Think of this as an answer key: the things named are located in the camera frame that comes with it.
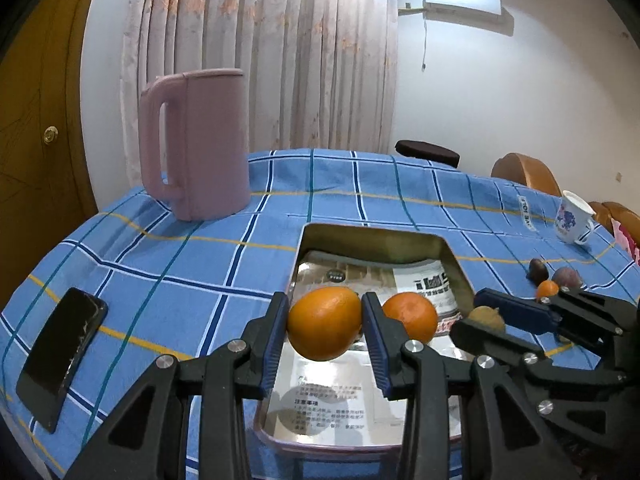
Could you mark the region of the medium orange mandarin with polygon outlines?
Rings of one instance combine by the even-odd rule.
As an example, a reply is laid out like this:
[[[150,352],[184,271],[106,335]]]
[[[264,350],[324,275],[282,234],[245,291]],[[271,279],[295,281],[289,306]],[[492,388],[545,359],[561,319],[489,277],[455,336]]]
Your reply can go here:
[[[544,280],[538,286],[536,290],[536,299],[540,301],[542,298],[551,298],[555,296],[560,290],[560,286],[552,280]]]

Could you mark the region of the tan round fruit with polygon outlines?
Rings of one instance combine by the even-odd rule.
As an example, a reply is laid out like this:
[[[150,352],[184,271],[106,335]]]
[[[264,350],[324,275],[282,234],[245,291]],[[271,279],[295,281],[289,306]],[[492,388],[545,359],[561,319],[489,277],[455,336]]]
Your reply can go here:
[[[504,333],[506,331],[506,322],[504,322],[499,310],[492,307],[479,306],[474,308],[468,315],[468,320],[480,323],[497,332]]]

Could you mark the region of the large orange mandarin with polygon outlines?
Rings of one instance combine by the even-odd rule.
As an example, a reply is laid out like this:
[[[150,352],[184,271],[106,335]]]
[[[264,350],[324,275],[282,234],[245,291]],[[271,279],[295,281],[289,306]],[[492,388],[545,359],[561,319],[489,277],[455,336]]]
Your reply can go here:
[[[300,298],[288,312],[288,340],[311,361],[341,356],[362,325],[360,298],[347,287],[321,287]]]

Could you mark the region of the purple passion fruit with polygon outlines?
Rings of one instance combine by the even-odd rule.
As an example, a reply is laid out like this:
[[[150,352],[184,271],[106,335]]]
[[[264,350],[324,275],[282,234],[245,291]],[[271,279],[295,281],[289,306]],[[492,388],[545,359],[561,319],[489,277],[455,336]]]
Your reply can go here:
[[[559,288],[582,288],[584,281],[580,274],[570,266],[562,266],[556,270],[552,275],[552,281],[559,286]]]

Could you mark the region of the dark brown round fruit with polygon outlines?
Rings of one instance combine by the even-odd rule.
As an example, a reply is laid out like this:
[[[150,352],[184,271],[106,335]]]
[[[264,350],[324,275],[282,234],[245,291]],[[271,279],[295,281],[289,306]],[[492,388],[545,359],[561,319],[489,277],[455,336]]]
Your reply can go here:
[[[540,283],[548,280],[549,272],[541,259],[533,258],[529,261],[526,276],[529,281],[538,286]]]

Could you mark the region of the white cartoon mug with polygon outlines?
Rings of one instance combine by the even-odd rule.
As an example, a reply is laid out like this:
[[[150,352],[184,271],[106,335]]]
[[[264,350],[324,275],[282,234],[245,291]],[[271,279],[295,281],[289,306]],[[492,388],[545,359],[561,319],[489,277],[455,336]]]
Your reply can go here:
[[[584,246],[594,230],[595,215],[596,212],[583,198],[563,191],[554,220],[555,233],[567,244]]]

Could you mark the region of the small orange mandarin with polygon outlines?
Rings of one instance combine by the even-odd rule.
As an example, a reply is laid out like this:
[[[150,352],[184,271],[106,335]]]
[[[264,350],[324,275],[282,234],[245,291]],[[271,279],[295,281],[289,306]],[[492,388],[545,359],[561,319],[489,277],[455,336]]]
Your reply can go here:
[[[398,292],[385,301],[383,311],[388,318],[401,322],[410,339],[428,344],[436,334],[437,311],[417,292]]]

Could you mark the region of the black smartphone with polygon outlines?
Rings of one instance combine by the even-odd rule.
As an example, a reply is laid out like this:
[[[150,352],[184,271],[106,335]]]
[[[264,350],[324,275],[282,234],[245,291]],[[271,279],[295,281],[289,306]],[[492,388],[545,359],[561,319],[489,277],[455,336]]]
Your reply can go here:
[[[108,312],[105,301],[70,288],[50,314],[21,370],[16,393],[49,434],[70,384]]]

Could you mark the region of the pink metal tin box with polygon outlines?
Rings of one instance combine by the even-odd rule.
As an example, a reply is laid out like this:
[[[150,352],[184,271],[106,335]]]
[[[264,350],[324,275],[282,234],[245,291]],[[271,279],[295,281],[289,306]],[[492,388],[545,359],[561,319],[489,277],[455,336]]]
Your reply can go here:
[[[439,260],[450,277],[462,318],[473,309],[472,286],[446,240],[437,235],[308,224],[298,245],[288,298],[297,266],[313,250],[391,264]],[[442,356],[469,359],[451,341],[449,330],[436,332],[429,345]],[[270,396],[256,411],[254,429],[262,442],[280,452],[326,460],[338,456],[372,460],[400,447],[406,407],[406,401],[390,401],[382,395],[363,337],[326,362],[307,360],[285,344]]]

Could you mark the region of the blue plaid tablecloth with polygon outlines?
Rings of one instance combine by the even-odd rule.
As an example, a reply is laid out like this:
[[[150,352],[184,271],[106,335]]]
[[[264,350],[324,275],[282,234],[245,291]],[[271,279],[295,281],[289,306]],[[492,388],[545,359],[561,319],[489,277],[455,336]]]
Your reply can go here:
[[[572,266],[594,292],[639,298],[638,266],[608,232],[567,245],[553,229],[558,200],[503,180],[392,155],[271,151],[250,156],[250,192],[238,214],[190,223],[135,188],[68,234],[15,289],[1,315],[1,407],[23,450],[54,478],[157,356],[204,356],[262,315],[288,284],[310,222],[438,235],[474,289],[533,296],[526,269],[539,258]],[[15,388],[72,287],[103,299],[108,312],[47,432]]]

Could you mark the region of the brown wooden chair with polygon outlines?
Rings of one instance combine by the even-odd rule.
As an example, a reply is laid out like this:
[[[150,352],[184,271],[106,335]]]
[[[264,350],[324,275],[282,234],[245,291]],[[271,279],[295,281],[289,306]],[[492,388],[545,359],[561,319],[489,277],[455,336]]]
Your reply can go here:
[[[551,170],[541,160],[524,154],[509,153],[499,158],[490,175],[549,195],[562,195]]]

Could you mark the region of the printed paper packet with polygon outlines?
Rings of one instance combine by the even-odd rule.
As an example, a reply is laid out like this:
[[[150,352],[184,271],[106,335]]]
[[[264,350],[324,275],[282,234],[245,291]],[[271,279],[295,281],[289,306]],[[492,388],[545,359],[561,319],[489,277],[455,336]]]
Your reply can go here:
[[[400,292],[416,292],[433,304],[438,314],[438,334],[447,333],[448,324],[462,318],[450,277],[435,259],[391,264],[313,250],[297,266],[290,298],[295,302],[307,292],[331,286],[348,287],[358,296],[375,292],[381,304]]]

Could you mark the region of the dark round stool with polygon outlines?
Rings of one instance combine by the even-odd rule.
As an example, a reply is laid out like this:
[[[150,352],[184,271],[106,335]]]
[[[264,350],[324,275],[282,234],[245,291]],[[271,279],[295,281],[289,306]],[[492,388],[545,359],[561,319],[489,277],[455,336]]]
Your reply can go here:
[[[395,150],[399,155],[438,162],[452,168],[457,168],[460,155],[449,148],[415,140],[399,140],[395,144]]]

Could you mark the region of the wooden door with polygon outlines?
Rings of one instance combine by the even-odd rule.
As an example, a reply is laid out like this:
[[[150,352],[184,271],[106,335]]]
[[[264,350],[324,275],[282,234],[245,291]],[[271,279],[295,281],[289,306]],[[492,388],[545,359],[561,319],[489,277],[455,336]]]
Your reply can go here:
[[[1,45],[1,300],[96,213],[80,123],[91,0],[30,0]],[[58,128],[58,140],[42,142]]]

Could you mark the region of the pink plastic pitcher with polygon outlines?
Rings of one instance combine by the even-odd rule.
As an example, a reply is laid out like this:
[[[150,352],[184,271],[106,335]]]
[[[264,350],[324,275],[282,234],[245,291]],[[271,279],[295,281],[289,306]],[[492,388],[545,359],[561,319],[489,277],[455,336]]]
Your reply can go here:
[[[242,70],[157,78],[141,95],[143,186],[182,221],[236,214],[250,201]]]

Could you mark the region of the brass door knob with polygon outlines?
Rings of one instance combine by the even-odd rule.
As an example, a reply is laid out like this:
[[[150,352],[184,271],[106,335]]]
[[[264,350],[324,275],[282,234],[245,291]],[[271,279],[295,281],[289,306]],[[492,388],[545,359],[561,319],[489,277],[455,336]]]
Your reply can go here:
[[[42,142],[46,145],[50,145],[58,140],[58,128],[55,126],[49,126],[42,134]]]

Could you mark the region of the white air conditioner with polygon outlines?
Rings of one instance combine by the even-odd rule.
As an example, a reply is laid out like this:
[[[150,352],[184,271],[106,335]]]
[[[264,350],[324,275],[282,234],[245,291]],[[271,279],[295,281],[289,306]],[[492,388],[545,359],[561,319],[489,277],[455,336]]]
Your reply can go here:
[[[424,18],[462,18],[483,22],[502,21],[501,0],[422,0],[422,6],[399,8],[399,15],[422,14]]]

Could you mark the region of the pink floral curtain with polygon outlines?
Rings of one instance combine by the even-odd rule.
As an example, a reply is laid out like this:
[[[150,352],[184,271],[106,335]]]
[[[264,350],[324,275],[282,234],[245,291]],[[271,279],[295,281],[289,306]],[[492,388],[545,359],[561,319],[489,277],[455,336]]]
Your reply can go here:
[[[142,90],[206,68],[242,70],[253,152],[386,152],[397,19],[397,0],[129,0],[120,70],[128,180],[141,181]]]

